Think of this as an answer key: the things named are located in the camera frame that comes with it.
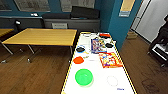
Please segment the green circle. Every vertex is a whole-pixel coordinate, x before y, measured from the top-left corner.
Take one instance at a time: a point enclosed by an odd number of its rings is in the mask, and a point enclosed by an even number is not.
[[[90,84],[93,80],[93,75],[88,69],[80,69],[75,74],[76,82],[81,86]]]

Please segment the white wall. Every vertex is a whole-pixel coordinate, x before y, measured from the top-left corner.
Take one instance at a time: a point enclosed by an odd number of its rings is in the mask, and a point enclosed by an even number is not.
[[[152,42],[156,38],[159,28],[165,23],[164,17],[168,14],[168,0],[151,0],[145,14],[142,16],[149,1],[144,0],[142,3],[131,29],[135,30],[149,42]]]

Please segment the table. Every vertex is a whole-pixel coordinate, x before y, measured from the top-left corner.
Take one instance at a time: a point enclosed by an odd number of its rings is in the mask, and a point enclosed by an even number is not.
[[[75,64],[71,61],[61,94],[135,94],[136,90],[124,66],[103,68],[99,55],[90,52],[91,39],[97,36],[98,34],[95,33],[80,34],[77,47],[85,46],[85,50],[89,54],[75,51],[72,60],[78,56],[89,57],[84,59],[82,64]],[[112,48],[107,48],[107,52],[114,52],[120,58],[112,38],[106,39],[105,42],[112,42],[114,45]],[[83,68],[89,69],[93,74],[93,82],[89,86],[80,86],[75,81],[76,72]],[[107,80],[109,78],[114,79],[113,85],[109,84],[110,82]]]
[[[9,32],[11,32],[11,31],[13,31],[13,30],[14,30],[14,29],[0,29],[0,37],[2,37],[2,36],[4,36],[4,35],[8,34]],[[6,49],[11,55],[13,54],[13,52],[10,51],[7,46],[5,46],[4,44],[2,44],[2,45],[5,47],[5,49]]]
[[[3,41],[2,43],[28,45],[33,54],[35,52],[30,45],[70,46],[72,53],[71,46],[73,46],[76,32],[77,30],[73,29],[27,28],[15,36]]]

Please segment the white tabletop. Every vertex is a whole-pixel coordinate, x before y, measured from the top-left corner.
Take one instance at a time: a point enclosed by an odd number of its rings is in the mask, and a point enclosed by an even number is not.
[[[85,46],[86,52],[89,54],[75,51],[73,59],[77,56],[89,57],[85,58],[82,64],[71,62],[63,92],[65,94],[134,94],[123,67],[103,68],[98,54],[91,53],[91,39],[95,37],[97,37],[96,34],[80,35],[77,46]],[[108,48],[107,52],[114,52],[117,54],[114,47]],[[93,81],[88,86],[80,86],[75,81],[76,72],[83,68],[90,70],[93,74]]]

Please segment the red circle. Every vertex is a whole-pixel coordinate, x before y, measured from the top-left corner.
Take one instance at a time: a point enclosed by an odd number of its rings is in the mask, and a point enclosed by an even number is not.
[[[74,62],[75,64],[81,64],[81,63],[84,62],[84,59],[83,59],[81,56],[78,56],[78,57],[76,57],[75,59],[73,59],[73,62]]]

